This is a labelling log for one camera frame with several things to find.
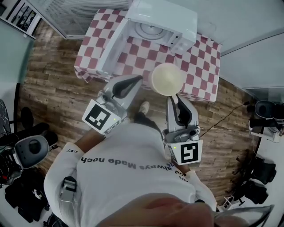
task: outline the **glasses lens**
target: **glasses lens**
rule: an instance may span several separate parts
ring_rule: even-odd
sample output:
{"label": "glasses lens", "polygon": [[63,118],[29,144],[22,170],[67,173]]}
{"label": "glasses lens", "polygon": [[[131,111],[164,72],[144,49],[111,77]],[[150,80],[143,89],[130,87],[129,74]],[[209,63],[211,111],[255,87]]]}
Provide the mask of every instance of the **glasses lens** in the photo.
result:
{"label": "glasses lens", "polygon": [[219,227],[253,227],[266,220],[272,209],[273,205],[225,211],[215,216],[215,224]]}

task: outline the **red and white tablecloth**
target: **red and white tablecloth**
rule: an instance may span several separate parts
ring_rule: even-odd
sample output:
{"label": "red and white tablecloth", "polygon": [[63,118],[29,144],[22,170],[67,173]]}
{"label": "red and white tablecloth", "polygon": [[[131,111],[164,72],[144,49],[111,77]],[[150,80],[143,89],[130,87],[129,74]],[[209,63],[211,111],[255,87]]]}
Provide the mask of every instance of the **red and white tablecloth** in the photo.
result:
{"label": "red and white tablecloth", "polygon": [[173,63],[184,75],[180,94],[192,101],[214,102],[217,96],[221,45],[197,35],[197,41],[184,55],[175,55],[166,46],[144,39],[129,37],[112,75],[96,70],[97,62],[126,11],[100,9],[95,15],[82,42],[76,62],[78,78],[89,82],[92,78],[109,81],[114,76],[142,75],[142,87],[150,90],[149,74],[161,63]]}

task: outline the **lips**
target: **lips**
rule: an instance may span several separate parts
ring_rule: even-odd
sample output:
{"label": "lips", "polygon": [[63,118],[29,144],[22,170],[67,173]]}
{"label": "lips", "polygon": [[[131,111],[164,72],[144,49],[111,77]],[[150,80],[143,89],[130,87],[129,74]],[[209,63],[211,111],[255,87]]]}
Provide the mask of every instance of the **lips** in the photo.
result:
{"label": "lips", "polygon": [[177,198],[159,198],[148,204],[146,209],[154,209],[157,207],[172,206],[173,204],[183,204],[184,202]]}

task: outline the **wooden floor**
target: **wooden floor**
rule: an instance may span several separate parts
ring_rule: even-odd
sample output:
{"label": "wooden floor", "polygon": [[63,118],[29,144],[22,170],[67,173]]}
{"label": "wooden floor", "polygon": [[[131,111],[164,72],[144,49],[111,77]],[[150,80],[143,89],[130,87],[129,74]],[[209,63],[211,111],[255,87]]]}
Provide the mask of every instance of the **wooden floor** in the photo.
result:
{"label": "wooden floor", "polygon": [[[79,139],[89,127],[81,121],[91,98],[95,98],[104,84],[97,81],[86,83],[78,79],[73,65],[80,48],[80,40],[64,40],[46,23],[37,28],[33,53],[29,59],[25,83],[20,88],[18,114],[27,106],[35,122],[46,122],[57,133],[60,146]],[[130,113],[133,114],[141,101],[150,101],[149,117],[159,127],[165,128],[166,98],[151,91],[140,90]],[[220,79],[216,102],[194,102],[199,113],[199,123],[211,127],[230,111],[250,100],[243,91]],[[218,125],[222,129],[247,130],[248,114],[245,107],[233,112]],[[230,189],[232,171],[238,166],[236,158],[243,159],[245,150],[252,152],[252,139],[248,132],[210,130],[203,136],[203,154],[197,171],[200,179],[212,190],[217,201],[222,201],[225,190]],[[40,163],[47,171],[60,149],[53,150]]]}

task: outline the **white long-sleeve shirt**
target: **white long-sleeve shirt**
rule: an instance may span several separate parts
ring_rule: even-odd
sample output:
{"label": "white long-sleeve shirt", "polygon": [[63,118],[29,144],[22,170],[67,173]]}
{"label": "white long-sleeve shirt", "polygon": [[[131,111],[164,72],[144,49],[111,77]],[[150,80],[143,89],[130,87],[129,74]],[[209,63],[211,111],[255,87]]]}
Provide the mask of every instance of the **white long-sleeve shirt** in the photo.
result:
{"label": "white long-sleeve shirt", "polygon": [[186,176],[164,156],[161,135],[139,124],[122,124],[87,153],[67,143],[50,167],[44,190],[55,215],[64,222],[70,217],[59,209],[60,189],[65,177],[76,170],[81,196],[75,212],[81,227],[94,227],[100,221],[148,193],[169,193],[194,203],[205,201],[214,211],[216,200],[194,171]]}

